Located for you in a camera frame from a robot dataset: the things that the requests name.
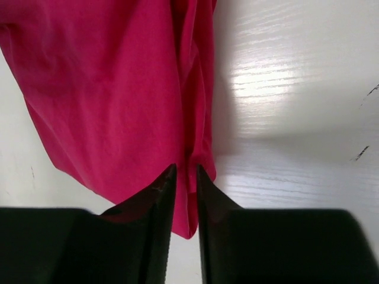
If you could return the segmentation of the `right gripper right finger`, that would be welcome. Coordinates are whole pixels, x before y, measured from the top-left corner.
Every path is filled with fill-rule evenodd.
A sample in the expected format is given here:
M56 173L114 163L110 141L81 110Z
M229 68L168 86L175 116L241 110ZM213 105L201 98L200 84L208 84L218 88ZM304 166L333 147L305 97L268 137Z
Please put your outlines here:
M197 207L204 283L377 283L378 263L342 209L246 209L202 166Z

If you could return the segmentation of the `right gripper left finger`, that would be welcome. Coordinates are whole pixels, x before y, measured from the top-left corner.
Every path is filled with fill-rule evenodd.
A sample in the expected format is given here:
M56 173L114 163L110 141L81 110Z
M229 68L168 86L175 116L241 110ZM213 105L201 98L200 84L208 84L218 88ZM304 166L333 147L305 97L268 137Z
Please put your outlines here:
M2 208L2 283L164 283L176 166L100 215Z

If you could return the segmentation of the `magenta t shirt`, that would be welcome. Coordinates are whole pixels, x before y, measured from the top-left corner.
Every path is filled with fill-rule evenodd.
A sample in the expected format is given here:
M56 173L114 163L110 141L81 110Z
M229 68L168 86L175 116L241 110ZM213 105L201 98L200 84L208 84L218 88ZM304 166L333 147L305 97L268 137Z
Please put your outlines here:
M211 178L215 1L2 1L1 50L56 168L118 204L177 166L172 230Z

